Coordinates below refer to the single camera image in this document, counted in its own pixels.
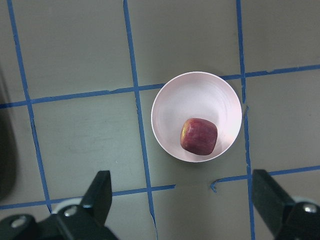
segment gray floor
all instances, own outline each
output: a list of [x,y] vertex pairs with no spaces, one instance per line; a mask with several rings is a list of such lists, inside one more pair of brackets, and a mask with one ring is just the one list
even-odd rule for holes
[[[110,170],[106,225],[122,240],[272,239],[249,201],[253,169],[320,202],[319,12],[311,0],[0,0],[0,219],[43,220]],[[225,79],[247,117],[203,163],[171,157],[151,129],[160,88],[191,71]]]

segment white bowl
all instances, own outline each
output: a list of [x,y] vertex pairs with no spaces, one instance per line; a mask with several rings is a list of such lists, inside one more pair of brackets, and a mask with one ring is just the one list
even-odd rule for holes
[[[181,147],[181,129],[190,118],[216,125],[218,137],[210,155],[196,155]],[[167,82],[151,110],[153,134],[161,147],[173,157],[193,163],[223,154],[236,140],[241,122],[241,104],[232,87],[222,78],[201,71],[187,72]]]

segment red apple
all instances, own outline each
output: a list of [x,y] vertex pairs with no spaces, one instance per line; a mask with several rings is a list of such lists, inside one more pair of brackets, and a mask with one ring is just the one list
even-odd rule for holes
[[183,149],[196,155],[213,152],[218,137],[217,126],[202,118],[189,118],[183,124],[180,144]]

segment blue tape line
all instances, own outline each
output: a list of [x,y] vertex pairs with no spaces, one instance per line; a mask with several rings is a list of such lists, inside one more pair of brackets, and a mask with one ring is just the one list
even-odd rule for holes
[[48,187],[47,187],[44,166],[43,166],[42,157],[41,157],[41,153],[40,153],[40,147],[39,147],[39,142],[38,142],[38,137],[37,137],[36,126],[35,126],[35,122],[34,122],[34,111],[32,109],[32,104],[30,103],[27,78],[26,78],[24,62],[23,62],[21,48],[20,48],[20,42],[19,42],[19,37],[18,37],[18,30],[17,30],[17,25],[16,25],[14,8],[13,8],[13,4],[12,4],[11,0],[7,0],[7,6],[8,6],[11,27],[12,27],[12,32],[13,32],[13,39],[15,42],[15,51],[16,51],[16,57],[17,57],[17,61],[18,61],[24,96],[26,99],[27,109],[28,109],[29,118],[30,118],[32,136],[33,136],[34,146],[35,146],[35,150],[36,150],[36,158],[37,158],[37,163],[38,163],[38,167],[39,167],[39,171],[40,171],[42,188],[43,188],[46,204],[47,204],[49,210],[51,211],[52,208],[51,208],[51,203],[50,203],[49,191],[48,191]]
[[27,104],[28,104],[27,101],[16,101],[16,102],[3,103],[3,104],[0,104],[0,109],[20,107],[20,106],[25,106]]
[[33,202],[8,204],[8,205],[0,206],[0,210],[33,207],[33,206],[40,206],[40,205],[46,205],[46,204],[47,204],[46,201],[33,201]]
[[83,196],[74,196],[74,197],[66,197],[66,198],[58,198],[58,199],[51,199],[51,204],[59,204],[63,201],[70,200],[70,199],[77,199],[77,198],[83,198]]
[[249,108],[247,107],[245,110],[245,113],[244,113],[245,161],[247,164],[246,172],[247,172],[247,184],[248,184],[248,201],[249,201],[251,240],[255,240],[256,235],[255,235],[254,204],[252,202],[252,170],[251,170],[251,160],[250,160],[248,111],[249,111]]
[[139,86],[139,90],[144,91],[144,90],[161,89],[164,85],[165,85],[165,83],[144,85],[144,86]]
[[254,71],[254,72],[246,73],[245,76],[250,78],[250,77],[258,77],[258,76],[265,76],[265,75],[286,74],[286,73],[294,73],[294,72],[310,71],[310,70],[318,70],[318,69],[320,69],[320,64],[280,68],[280,69],[275,69],[273,71]]
[[146,188],[139,188],[139,189],[132,189],[132,190],[124,190],[124,191],[115,191],[112,193],[112,196],[122,196],[122,195],[129,195],[129,194],[139,194],[139,193],[146,193]]
[[241,0],[236,0],[236,19],[238,28],[238,44],[239,44],[239,60],[240,60],[240,73],[242,85],[242,102],[246,102],[246,68],[244,56],[244,39],[242,33],[242,15],[241,15]]
[[123,0],[123,12],[124,12],[125,28],[126,28],[128,46],[129,46],[131,71],[132,71],[132,78],[133,78],[135,103],[136,103],[136,107],[137,107],[137,116],[138,116],[141,148],[142,148],[142,157],[143,157],[146,189],[147,189],[148,202],[149,202],[149,210],[150,210],[150,214],[153,218],[153,222],[154,222],[154,224],[156,224],[154,201],[153,201],[153,197],[152,197],[152,188],[151,188],[149,164],[148,164],[148,157],[147,157],[147,147],[146,147],[146,140],[145,140],[145,134],[144,134],[144,124],[143,124],[142,111],[141,111],[139,84],[138,84],[138,76],[137,76],[137,69],[136,69],[135,52],[134,52],[134,42],[133,42],[132,33],[131,33],[131,24],[130,24],[130,16],[129,16],[129,8],[128,8],[127,0]]
[[220,78],[222,78],[223,80],[236,80],[236,79],[240,79],[241,75],[240,74],[235,74],[235,75],[225,75],[225,76],[219,76]]
[[161,190],[174,189],[175,187],[176,185],[173,184],[173,185],[165,185],[165,186],[153,186],[151,189],[152,191],[161,191]]
[[232,182],[232,181],[246,180],[246,179],[248,179],[248,175],[228,176],[228,177],[219,179],[217,182],[224,183],[224,182]]
[[125,88],[119,88],[112,91],[101,90],[101,91],[73,93],[73,94],[60,95],[60,96],[47,96],[47,97],[31,99],[30,101],[32,104],[39,104],[39,103],[47,103],[47,102],[77,99],[77,98],[89,98],[89,97],[97,97],[97,96],[104,96],[104,95],[110,95],[110,94],[121,94],[121,93],[133,92],[133,91],[134,91],[133,87],[125,87]]
[[310,171],[317,171],[317,170],[320,170],[320,165],[299,167],[299,168],[285,169],[285,170],[278,170],[278,171],[270,171],[268,173],[271,176],[275,176],[275,175],[295,174],[295,173],[303,173],[303,172],[310,172]]
[[217,183],[225,183],[225,182],[232,182],[232,181],[246,180],[246,179],[248,179],[248,175],[228,176],[228,177],[215,180],[213,183],[211,183],[210,188],[214,193],[217,193],[217,190],[216,190]]

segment screw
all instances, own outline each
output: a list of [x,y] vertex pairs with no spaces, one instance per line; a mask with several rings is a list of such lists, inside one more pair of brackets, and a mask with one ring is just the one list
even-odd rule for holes
[[312,203],[306,203],[303,205],[303,209],[307,213],[315,214],[317,212],[317,206]]
[[75,215],[76,212],[77,212],[77,206],[71,206],[67,210],[65,210],[64,215],[66,217],[71,217]]
[[26,221],[27,221],[26,216],[22,215],[11,223],[11,227],[14,229],[21,227],[23,224],[25,224]]

